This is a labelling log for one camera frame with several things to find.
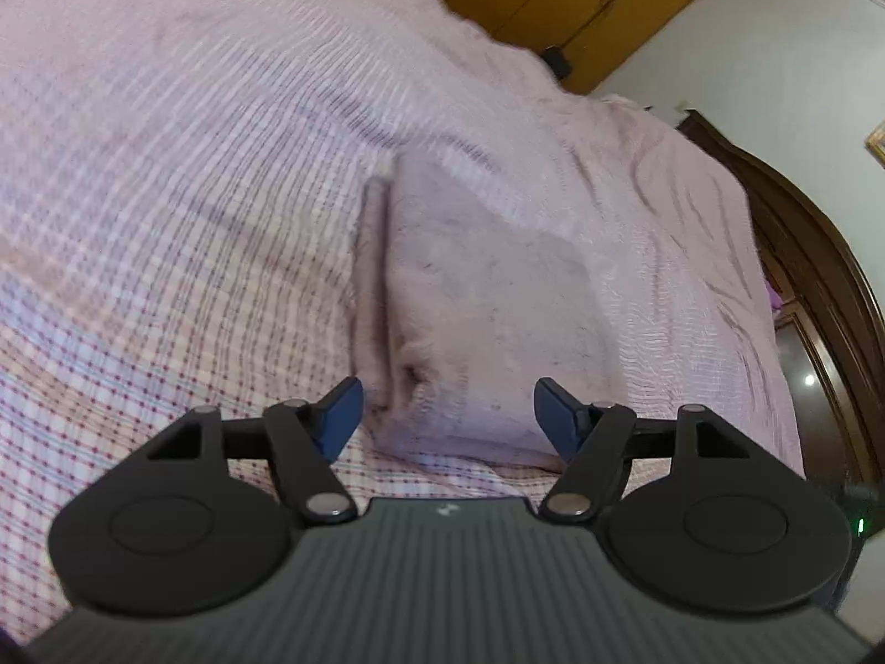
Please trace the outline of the dark wooden headboard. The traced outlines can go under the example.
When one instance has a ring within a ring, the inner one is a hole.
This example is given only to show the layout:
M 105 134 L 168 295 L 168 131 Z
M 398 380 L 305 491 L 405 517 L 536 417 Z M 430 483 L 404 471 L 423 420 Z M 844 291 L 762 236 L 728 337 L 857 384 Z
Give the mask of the dark wooden headboard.
M 830 218 L 784 175 L 691 110 L 678 131 L 746 191 L 763 271 L 782 299 L 778 357 L 804 469 L 831 492 L 883 482 L 883 315 Z

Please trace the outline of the pink checked bed sheet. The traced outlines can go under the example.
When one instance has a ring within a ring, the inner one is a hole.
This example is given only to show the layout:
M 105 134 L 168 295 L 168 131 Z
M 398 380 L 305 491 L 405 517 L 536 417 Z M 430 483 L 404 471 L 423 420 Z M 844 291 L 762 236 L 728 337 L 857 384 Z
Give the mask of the pink checked bed sheet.
M 516 300 L 600 334 L 564 385 L 723 415 L 803 463 L 741 184 L 621 97 L 441 0 L 2 0 L 2 624 L 65 615 L 59 509 L 185 409 L 352 369 L 365 190 L 402 153 L 588 283 Z

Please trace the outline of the black item by wardrobe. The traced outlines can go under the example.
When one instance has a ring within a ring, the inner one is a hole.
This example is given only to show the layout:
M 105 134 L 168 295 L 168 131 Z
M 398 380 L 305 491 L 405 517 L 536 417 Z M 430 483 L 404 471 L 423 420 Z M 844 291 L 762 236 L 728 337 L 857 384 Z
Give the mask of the black item by wardrobe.
M 559 46 L 548 46 L 540 53 L 540 59 L 546 63 L 550 72 L 558 81 L 567 80 L 573 68 L 570 61 L 565 57 L 564 51 Z

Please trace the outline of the lilac knitted sweater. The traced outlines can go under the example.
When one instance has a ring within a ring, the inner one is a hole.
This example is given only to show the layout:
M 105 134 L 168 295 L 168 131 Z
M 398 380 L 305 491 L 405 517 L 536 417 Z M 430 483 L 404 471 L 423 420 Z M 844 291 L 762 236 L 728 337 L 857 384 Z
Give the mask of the lilac knitted sweater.
M 582 253 L 510 224 L 426 154 L 367 183 L 354 288 L 354 369 L 383 453 L 555 469 L 539 379 L 582 402 L 627 399 Z

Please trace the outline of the gold picture frame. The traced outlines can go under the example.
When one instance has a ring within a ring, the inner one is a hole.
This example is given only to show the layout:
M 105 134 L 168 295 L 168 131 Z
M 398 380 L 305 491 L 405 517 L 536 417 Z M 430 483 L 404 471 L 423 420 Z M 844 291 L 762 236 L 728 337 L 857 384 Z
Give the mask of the gold picture frame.
M 885 167 L 885 122 L 878 124 L 867 135 L 866 148 L 873 158 Z

